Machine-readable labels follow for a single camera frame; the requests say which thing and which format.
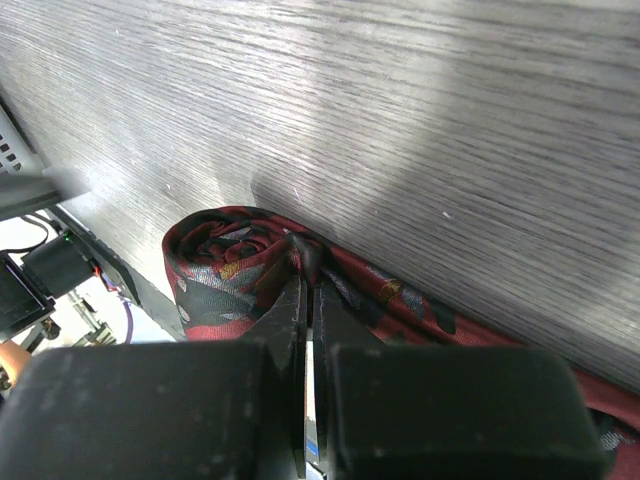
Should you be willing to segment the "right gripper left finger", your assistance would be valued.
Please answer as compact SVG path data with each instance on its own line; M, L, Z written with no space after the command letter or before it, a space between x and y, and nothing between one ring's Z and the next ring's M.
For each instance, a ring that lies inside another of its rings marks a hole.
M308 288L235 340L58 348L1 411L5 479L300 479Z

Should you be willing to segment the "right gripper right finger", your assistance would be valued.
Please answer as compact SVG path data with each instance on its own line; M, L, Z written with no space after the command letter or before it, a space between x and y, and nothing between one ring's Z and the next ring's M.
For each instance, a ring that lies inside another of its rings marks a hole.
M318 419L331 479L601 479L577 382L525 347L386 345L333 284L314 293Z

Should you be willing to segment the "dark red patterned tie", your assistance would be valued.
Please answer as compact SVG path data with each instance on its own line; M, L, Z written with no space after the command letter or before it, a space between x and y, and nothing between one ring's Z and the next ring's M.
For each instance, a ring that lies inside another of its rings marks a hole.
M240 338L274 305L286 284L299 277L308 288L306 333L313 340L314 293L329 282L348 312L386 345L522 347L269 211L223 207L194 213L167 232L162 248L180 320L193 342ZM606 455L601 479L637 478L638 396L591 374L570 371ZM316 402L316 447L327 475L320 412Z

